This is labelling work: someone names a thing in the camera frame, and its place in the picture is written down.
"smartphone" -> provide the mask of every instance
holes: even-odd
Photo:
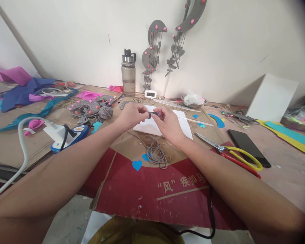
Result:
[[[235,130],[228,130],[227,131],[230,138],[233,140],[236,147],[248,152],[252,156],[254,156],[265,168],[270,168],[271,164],[268,160],[263,156],[257,146],[252,142],[252,140],[246,135],[245,133],[235,131]],[[244,159],[249,163],[254,163],[252,159],[248,156],[241,154]]]

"black cable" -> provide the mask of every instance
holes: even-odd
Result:
[[[64,148],[65,142],[66,142],[67,137],[68,137],[68,131],[69,131],[69,127],[68,127],[67,125],[63,125],[63,126],[65,127],[65,133],[64,133],[64,138],[63,138],[63,142],[62,142],[60,151],[62,151],[63,148]]]
[[[205,239],[212,239],[215,236],[215,232],[216,232],[216,220],[215,220],[214,209],[213,209],[213,206],[212,206],[212,191],[213,191],[213,188],[210,186],[209,202],[210,202],[210,222],[211,222],[211,227],[212,227],[212,232],[211,232],[210,236],[202,235],[202,234],[200,234],[196,231],[193,231],[193,230],[183,230],[183,231],[179,232],[179,231],[170,227],[167,224],[164,224],[164,223],[161,223],[161,224],[165,225],[167,228],[169,228],[171,231],[173,231],[177,235],[182,235],[184,233],[192,233],[192,234],[195,234],[195,235],[200,236],[200,237],[205,238]]]

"hand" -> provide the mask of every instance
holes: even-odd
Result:
[[[125,130],[129,130],[139,124],[141,121],[144,122],[149,118],[148,109],[145,105],[136,102],[131,102],[125,105],[122,113],[117,118],[115,123],[119,124]]]
[[[179,142],[188,138],[182,131],[179,119],[173,110],[168,107],[157,107],[154,112],[158,112],[158,116],[152,114],[154,121],[171,144],[177,146]]]

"wall hanging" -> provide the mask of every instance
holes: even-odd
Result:
[[[165,24],[161,20],[155,20],[151,23],[148,30],[149,47],[142,54],[142,64],[145,67],[143,72],[145,90],[151,89],[151,74],[156,71],[159,63],[159,51],[162,45],[163,32],[167,32]]]
[[[183,22],[175,28],[175,30],[177,31],[176,35],[173,35],[173,40],[175,43],[170,48],[172,51],[172,57],[170,59],[167,59],[168,69],[167,74],[165,76],[168,76],[170,72],[173,72],[173,69],[180,68],[179,62],[181,56],[183,56],[185,53],[183,45],[185,41],[186,32],[190,30],[193,26],[195,26],[195,24],[202,16],[202,13],[206,7],[206,2],[206,0],[194,0],[192,10],[188,15],[191,0],[187,0],[185,4]]]

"stick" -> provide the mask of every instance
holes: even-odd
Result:
[[[209,125],[209,126],[214,126],[212,124],[208,124],[208,123],[204,123],[204,122],[201,122],[201,121],[196,121],[196,120],[192,120],[192,119],[188,119],[188,118],[183,118],[183,117],[178,117],[179,119],[186,119],[188,121],[192,121],[192,122],[196,122],[196,123],[201,123],[201,124],[204,124],[204,125]]]
[[[189,110],[189,111],[194,111],[194,112],[197,112],[197,113],[200,113],[201,111],[199,110],[194,110],[194,109],[191,109],[191,108],[187,108],[185,106],[181,106],[181,105],[178,105],[178,104],[174,104],[174,103],[170,103],[170,102],[165,102],[165,101],[161,101],[161,100],[157,100],[157,99],[153,99],[155,102],[159,102],[159,103],[162,103],[162,104],[166,104],[166,105],[169,105],[169,106],[173,106],[173,107],[178,107],[178,108],[181,108],[181,109],[185,109],[185,110]]]

